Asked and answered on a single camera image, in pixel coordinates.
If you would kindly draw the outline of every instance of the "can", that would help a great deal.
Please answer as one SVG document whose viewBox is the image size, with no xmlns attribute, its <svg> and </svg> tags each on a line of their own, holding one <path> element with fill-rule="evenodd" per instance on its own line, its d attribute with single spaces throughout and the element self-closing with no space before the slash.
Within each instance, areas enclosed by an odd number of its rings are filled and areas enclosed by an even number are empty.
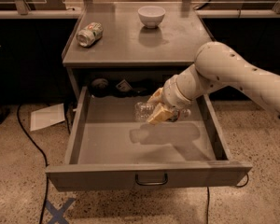
<svg viewBox="0 0 280 224">
<path fill-rule="evenodd" d="M 80 46 L 90 47 L 95 41 L 103 36 L 103 26 L 101 23 L 92 22 L 77 33 L 77 41 Z"/>
</svg>

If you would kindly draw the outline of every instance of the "drawer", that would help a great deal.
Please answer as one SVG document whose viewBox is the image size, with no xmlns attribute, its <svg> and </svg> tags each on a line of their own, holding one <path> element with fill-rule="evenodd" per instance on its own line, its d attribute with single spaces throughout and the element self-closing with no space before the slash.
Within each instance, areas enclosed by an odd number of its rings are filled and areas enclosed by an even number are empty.
<svg viewBox="0 0 280 224">
<path fill-rule="evenodd" d="M 230 154 L 207 95 L 177 122 L 136 122 L 147 97 L 89 95 L 83 87 L 64 165 L 46 174 L 58 191 L 236 185 L 252 168 Z"/>
</svg>

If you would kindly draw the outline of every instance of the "white paper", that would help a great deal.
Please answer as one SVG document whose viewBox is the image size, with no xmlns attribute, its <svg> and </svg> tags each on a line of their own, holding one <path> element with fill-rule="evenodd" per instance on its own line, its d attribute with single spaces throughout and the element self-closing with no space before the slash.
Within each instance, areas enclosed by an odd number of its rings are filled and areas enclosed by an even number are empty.
<svg viewBox="0 0 280 224">
<path fill-rule="evenodd" d="M 65 121 L 63 104 L 42 108 L 31 113 L 30 131 Z"/>
</svg>

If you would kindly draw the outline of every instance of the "desk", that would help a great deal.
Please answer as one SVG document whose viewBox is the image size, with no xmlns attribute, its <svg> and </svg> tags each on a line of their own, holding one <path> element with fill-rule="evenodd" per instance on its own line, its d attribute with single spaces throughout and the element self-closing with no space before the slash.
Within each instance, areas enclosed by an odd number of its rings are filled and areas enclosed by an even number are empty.
<svg viewBox="0 0 280 224">
<path fill-rule="evenodd" d="M 88 5 L 63 53 L 77 98 L 73 69 L 188 66 L 194 63 L 198 48 L 211 40 L 189 4 L 158 3 L 166 10 L 163 22 L 157 29 L 145 28 L 137 10 L 148 5 L 156 3 Z M 90 48 L 82 48 L 76 33 L 93 21 L 103 25 L 103 37 Z"/>
</svg>

